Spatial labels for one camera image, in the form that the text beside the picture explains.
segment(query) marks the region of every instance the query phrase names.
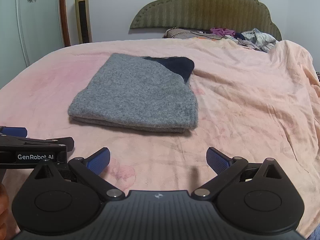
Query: gray knit fabric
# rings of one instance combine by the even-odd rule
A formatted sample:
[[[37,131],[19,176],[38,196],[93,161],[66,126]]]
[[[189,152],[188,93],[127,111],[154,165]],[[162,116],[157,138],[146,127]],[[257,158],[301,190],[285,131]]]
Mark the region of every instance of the gray knit fabric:
[[[180,75],[158,62],[112,54],[73,99],[68,114],[87,123],[184,132],[196,128],[198,106]]]

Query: brown wooden trim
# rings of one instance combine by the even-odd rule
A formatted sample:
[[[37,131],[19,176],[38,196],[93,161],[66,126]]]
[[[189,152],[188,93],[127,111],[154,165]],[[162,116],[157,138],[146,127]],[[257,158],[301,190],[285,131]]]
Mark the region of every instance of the brown wooden trim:
[[[71,44],[70,44],[69,30],[68,30],[66,0],[59,0],[59,5],[60,5],[60,19],[61,19],[61,28],[62,28],[64,46],[69,47]]]

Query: bed sheet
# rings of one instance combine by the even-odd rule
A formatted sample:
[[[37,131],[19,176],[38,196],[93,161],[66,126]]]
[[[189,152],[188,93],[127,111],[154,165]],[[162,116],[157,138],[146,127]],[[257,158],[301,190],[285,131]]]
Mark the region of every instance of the bed sheet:
[[[173,134],[71,121],[72,99],[112,53],[193,60],[190,85],[198,100],[198,127]],[[100,42],[52,52],[20,73],[0,90],[0,124],[26,127],[31,138],[72,136],[69,158],[108,147],[112,158],[101,176],[126,193],[194,190],[216,175],[205,160],[210,146],[249,162],[276,158],[303,198],[298,231],[308,236],[320,223],[319,97],[310,54],[290,41],[269,53],[224,39]],[[29,173],[7,171],[11,201]],[[15,230],[10,215],[8,237]]]

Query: metal screw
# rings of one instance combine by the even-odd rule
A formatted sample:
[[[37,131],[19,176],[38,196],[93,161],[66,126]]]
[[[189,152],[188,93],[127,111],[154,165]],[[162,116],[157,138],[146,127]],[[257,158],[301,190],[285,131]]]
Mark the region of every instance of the metal screw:
[[[109,190],[107,191],[107,195],[108,195],[109,197],[120,197],[121,194],[122,194],[122,191],[119,190],[119,189],[116,189],[116,188],[114,188],[114,189],[109,189]]]
[[[195,194],[199,197],[206,197],[210,195],[210,191],[207,190],[206,188],[198,188],[195,190]]]

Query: finger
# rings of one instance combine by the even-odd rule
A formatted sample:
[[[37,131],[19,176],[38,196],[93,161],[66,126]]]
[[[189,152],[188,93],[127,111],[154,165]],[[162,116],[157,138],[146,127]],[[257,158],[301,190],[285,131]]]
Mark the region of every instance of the finger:
[[[2,226],[8,219],[9,210],[6,209],[1,215],[0,215],[0,225]]]
[[[0,240],[4,240],[7,235],[7,225],[3,224],[0,226]]]
[[[9,207],[9,196],[4,185],[0,185],[0,214]]]

